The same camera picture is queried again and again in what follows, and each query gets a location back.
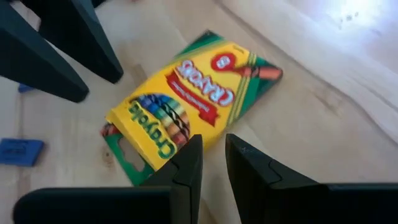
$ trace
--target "crayola crayon box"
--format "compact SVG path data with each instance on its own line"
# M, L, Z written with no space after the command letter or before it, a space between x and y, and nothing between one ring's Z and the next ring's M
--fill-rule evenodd
M103 136L127 138L150 174L194 134L208 149L281 77L281 69L207 31L109 111Z

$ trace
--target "wood grain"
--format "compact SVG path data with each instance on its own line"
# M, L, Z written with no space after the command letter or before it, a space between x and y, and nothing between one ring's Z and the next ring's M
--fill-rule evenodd
M339 27L339 18L322 2L103 4L97 15L125 71L119 83L102 80L62 53L91 91L79 105L40 91L18 95L16 83L0 79L1 136L46 142L37 166L0 166L2 223L11 222L13 204L30 190L128 186L98 134L104 115L206 29L284 70L282 81L228 132L320 182L398 181L398 70L392 63L393 43L385 41L396 30L376 25L359 29L381 34L361 42L358 35L347 34L350 27L361 27ZM383 18L395 22L391 16ZM211 215L217 223L240 223L226 172L224 136L205 154L201 196L202 223L213 222Z

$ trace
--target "blue plastic piece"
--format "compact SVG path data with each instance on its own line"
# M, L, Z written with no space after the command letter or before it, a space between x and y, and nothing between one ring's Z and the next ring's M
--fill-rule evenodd
M33 166L44 142L28 139L2 139L0 142L0 163L17 166Z
M34 90L34 89L35 88L33 88L33 87L30 87L30 86L27 86L27 85L24 85L24 84L19 84L18 92L19 93L25 93L27 91L31 91L31 90Z

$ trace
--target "wooden surface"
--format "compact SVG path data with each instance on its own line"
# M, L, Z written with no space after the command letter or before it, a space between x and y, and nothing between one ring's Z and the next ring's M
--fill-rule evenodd
M104 115L205 29L285 74L228 132L319 182L397 182L397 3L329 2L113 0L101 6L97 15L125 71L117 85L68 57L91 91L79 105L40 91L19 95L16 83L0 80L0 136L47 143L34 168L0 166L1 223L11 222L13 204L33 189L128 186L98 134ZM34 15L16 7L35 24ZM240 223L224 137L205 155L201 197L202 223L211 223L210 216Z

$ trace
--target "crayola logo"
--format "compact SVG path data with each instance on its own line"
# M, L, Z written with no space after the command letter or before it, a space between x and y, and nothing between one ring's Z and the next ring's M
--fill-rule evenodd
M131 120L141 125L147 135L155 142L158 155L162 159L170 159L175 153L175 145L158 127L161 125L156 119L151 120L151 116L141 108L140 104L134 100L131 102L129 112L132 114Z

